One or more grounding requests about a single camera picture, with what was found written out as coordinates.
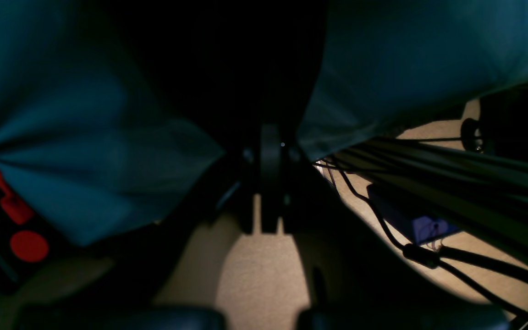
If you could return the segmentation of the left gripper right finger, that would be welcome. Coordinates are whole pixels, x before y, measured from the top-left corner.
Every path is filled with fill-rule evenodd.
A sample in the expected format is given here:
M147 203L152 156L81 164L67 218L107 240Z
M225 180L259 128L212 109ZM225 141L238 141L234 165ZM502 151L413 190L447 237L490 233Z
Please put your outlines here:
M507 330L500 308L427 280L344 203L296 147L284 153L285 229L300 255L311 307L298 330Z

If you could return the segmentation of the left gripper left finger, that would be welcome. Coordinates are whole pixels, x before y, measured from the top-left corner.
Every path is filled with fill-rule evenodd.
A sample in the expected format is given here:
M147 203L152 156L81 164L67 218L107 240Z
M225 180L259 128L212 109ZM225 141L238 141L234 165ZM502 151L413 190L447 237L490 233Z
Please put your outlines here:
M155 228L111 242L123 255L73 295L24 308L19 330L225 330L215 307L223 263L252 224L257 155L218 160Z

